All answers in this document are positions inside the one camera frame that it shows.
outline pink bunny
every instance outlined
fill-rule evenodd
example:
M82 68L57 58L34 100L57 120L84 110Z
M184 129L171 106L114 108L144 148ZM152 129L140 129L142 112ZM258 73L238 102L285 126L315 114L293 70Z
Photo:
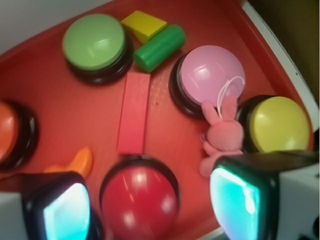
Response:
M224 97L221 113L209 102L201 105L203 115L211 125L203 141L203 148L209 155L201 160L200 173L209 177L214 163L223 155L239 155L244 139L244 130L239 122L235 120L237 113L237 98L234 95Z

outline rectangular block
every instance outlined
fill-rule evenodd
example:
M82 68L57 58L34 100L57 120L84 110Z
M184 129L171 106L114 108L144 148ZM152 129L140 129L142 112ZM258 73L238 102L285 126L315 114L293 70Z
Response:
M119 154L141 155L144 152L150 82L150 74L126 74L116 147Z
M166 21L139 10L131 13L121 23L130 29L142 44L147 43L167 26Z

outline green cylinder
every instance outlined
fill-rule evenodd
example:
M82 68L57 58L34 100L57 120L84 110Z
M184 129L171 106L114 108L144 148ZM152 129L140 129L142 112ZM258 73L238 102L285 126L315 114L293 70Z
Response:
M133 54L133 59L146 73L151 73L164 60L181 48L186 35L178 25L170 25Z

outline bunny ear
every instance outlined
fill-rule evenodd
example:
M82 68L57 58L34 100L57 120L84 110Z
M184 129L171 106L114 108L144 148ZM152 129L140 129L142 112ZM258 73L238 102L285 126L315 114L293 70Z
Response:
M211 126L219 122L220 119L219 119L218 113L211 103L209 102L202 103L201 109L205 119L208 121L208 123Z
M221 106L222 119L232 121L237 114L237 97L235 95L225 96Z

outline yellow block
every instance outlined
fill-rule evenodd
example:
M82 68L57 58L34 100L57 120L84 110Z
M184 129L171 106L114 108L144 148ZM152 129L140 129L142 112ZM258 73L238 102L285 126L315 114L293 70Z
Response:
M166 21L138 10L123 19L121 23L130 29L142 44L147 43L167 26Z

